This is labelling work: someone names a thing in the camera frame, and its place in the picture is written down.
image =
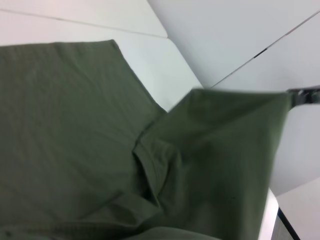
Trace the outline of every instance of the white surface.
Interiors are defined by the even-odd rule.
[[[7,12],[0,12],[0,33],[0,45],[114,39],[145,88],[167,111],[191,88],[201,87],[167,38]]]
[[[216,87],[285,91],[320,85],[319,26],[320,14]],[[289,112],[270,185],[276,196],[320,177],[319,136],[320,104],[298,106]]]
[[[0,0],[0,9],[167,37],[147,0]]]
[[[266,202],[258,240],[271,240],[277,218],[279,206],[275,195],[270,189],[268,190]]]
[[[320,239],[320,178],[278,196],[277,200],[301,240]]]
[[[320,9],[319,0],[149,0],[168,37],[211,87]]]

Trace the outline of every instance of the folded garment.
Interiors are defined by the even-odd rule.
[[[194,89],[166,113],[113,40],[0,47],[0,73],[6,236],[258,238],[292,93]]]

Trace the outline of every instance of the clothing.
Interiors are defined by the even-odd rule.
[[[0,47],[0,73],[6,233],[258,238],[290,93],[194,89],[166,113],[113,40]]]

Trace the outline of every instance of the olive green cloth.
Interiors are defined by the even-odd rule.
[[[113,40],[0,47],[0,74],[9,235],[258,238],[290,93],[195,89],[166,113]]]

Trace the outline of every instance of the green fabric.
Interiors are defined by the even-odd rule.
[[[1,47],[0,73],[6,233],[258,238],[289,93],[194,89],[166,113],[113,40]]]

